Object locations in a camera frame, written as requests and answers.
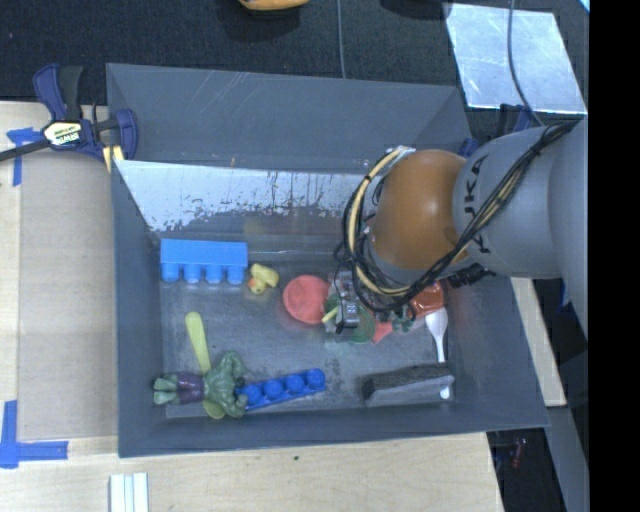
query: gray bin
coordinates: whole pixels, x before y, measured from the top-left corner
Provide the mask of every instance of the gray bin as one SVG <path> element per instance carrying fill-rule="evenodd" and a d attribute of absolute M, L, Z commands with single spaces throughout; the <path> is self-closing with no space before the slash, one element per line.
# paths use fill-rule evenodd
<path fill-rule="evenodd" d="M 110 108 L 131 108 L 140 125 L 138 161 L 112 174 L 121 457 L 548 425 L 507 278 L 445 290 L 455 377 L 446 402 L 434 393 L 367 408 L 358 394 L 370 373 L 435 362 L 425 328 L 355 345 L 297 324 L 279 302 L 291 277 L 335 270 L 344 197 L 388 147 L 458 150 L 469 130 L 457 89 L 124 65 L 108 67 L 108 86 Z M 275 183 L 273 197 L 290 200 L 181 202 L 202 192 L 204 177 L 214 189 L 244 179 L 256 193 Z M 309 192 L 295 200 L 300 183 Z M 312 183 L 324 185 L 312 193 Z M 250 263 L 276 267 L 281 284 L 255 297 L 245 286 L 163 283 L 162 237 L 246 241 Z M 317 366 L 327 391 L 239 420 L 214 421 L 199 404 L 155 406 L 156 377 L 197 370 L 183 325 L 189 310 L 203 316 L 214 362 L 237 350 L 247 380 Z"/>

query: cable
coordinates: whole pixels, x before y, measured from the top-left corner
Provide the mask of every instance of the cable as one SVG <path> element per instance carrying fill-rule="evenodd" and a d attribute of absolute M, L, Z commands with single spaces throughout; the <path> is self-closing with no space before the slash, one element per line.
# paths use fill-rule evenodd
<path fill-rule="evenodd" d="M 336 0 L 336 7 L 338 8 L 338 51 L 340 52 L 340 72 L 342 78 L 347 78 L 347 73 L 344 70 L 344 49 L 342 46 L 342 7 L 340 0 Z"/>
<path fill-rule="evenodd" d="M 511 34 L 513 32 L 513 11 L 515 10 L 515 4 L 516 4 L 516 0 L 511 0 L 511 4 L 509 6 L 509 25 L 507 28 L 507 54 L 509 56 L 509 70 L 511 71 L 511 78 L 513 79 L 513 83 L 516 86 L 516 90 L 518 91 L 518 96 L 520 96 L 520 100 L 522 100 L 522 103 L 524 104 L 525 108 L 529 111 L 529 113 L 531 114 L 531 117 L 535 119 L 536 123 L 538 123 L 540 126 L 544 126 L 544 123 L 533 111 L 533 109 L 531 108 L 531 105 L 527 101 L 527 97 L 524 95 L 524 92 L 522 91 L 522 87 L 520 87 L 520 81 L 518 80 L 518 76 L 516 75 L 515 66 L 513 64 L 513 48 L 512 48 L 513 45 L 511 42 L 511 39 L 512 39 Z"/>
<path fill-rule="evenodd" d="M 410 301 L 427 286 L 432 285 L 442 273 L 458 258 L 495 216 L 504 209 L 515 194 L 531 163 L 541 151 L 568 133 L 578 121 L 550 125 L 525 153 L 511 166 L 497 187 L 486 198 L 476 216 L 460 235 L 454 248 L 440 258 L 420 278 L 408 286 L 392 288 L 384 274 L 369 261 L 365 254 L 367 230 L 362 229 L 363 198 L 372 180 L 385 168 L 403 158 L 412 148 L 400 146 L 381 158 L 354 191 L 345 207 L 342 228 L 343 241 L 336 247 L 334 256 L 341 265 L 351 264 L 354 289 L 362 301 L 374 313 L 397 311 L 409 305 Z"/>
<path fill-rule="evenodd" d="M 460 288 L 473 284 L 485 276 L 495 276 L 496 273 L 487 270 L 480 263 L 474 263 L 467 268 L 463 268 L 447 277 L 448 283 L 452 288 Z"/>

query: blue tape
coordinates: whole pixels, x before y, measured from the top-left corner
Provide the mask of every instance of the blue tape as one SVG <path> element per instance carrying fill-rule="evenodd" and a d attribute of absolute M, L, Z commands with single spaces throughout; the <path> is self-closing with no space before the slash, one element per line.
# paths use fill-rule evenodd
<path fill-rule="evenodd" d="M 4 403 L 2 440 L 0 441 L 0 468 L 15 469 L 21 461 L 65 460 L 69 441 L 20 443 L 16 440 L 18 401 Z"/>
<path fill-rule="evenodd" d="M 31 127 L 9 130 L 7 132 L 7 137 L 9 137 L 9 140 L 13 142 L 16 147 L 44 139 L 42 133 Z M 22 183 L 22 157 L 17 156 L 13 161 L 13 186 L 17 187 L 20 183 Z"/>

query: wooden table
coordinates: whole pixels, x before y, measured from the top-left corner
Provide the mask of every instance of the wooden table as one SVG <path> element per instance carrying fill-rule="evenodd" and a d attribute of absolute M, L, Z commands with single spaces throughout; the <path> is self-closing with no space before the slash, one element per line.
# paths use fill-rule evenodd
<path fill-rule="evenodd" d="M 47 120 L 48 113 L 39 104 L 0 102 L 0 149 L 11 147 L 5 137 L 8 129 L 39 128 Z M 67 157 L 44 150 L 37 162 L 52 165 L 54 172 L 55 162 L 59 163 L 61 158 Z M 12 187 L 12 176 L 13 162 L 1 163 L 0 400 L 3 401 L 16 399 L 20 372 L 25 371 L 18 364 L 19 342 L 25 334 L 19 328 L 18 308 L 21 189 Z M 49 249 L 42 247 L 44 253 Z M 545 402 L 564 405 L 531 282 L 513 283 Z M 55 349 L 51 347 L 51 357 L 55 357 Z M 45 411 L 50 408 L 51 416 L 55 416 L 56 403 L 42 403 L 42 407 Z M 503 510 L 484 433 L 122 460 L 116 451 L 114 435 L 81 436 L 70 440 L 68 460 L 22 462 L 15 470 L 0 469 L 0 510 L 104 511 L 108 509 L 110 475 L 140 472 L 148 474 L 152 511 Z"/>

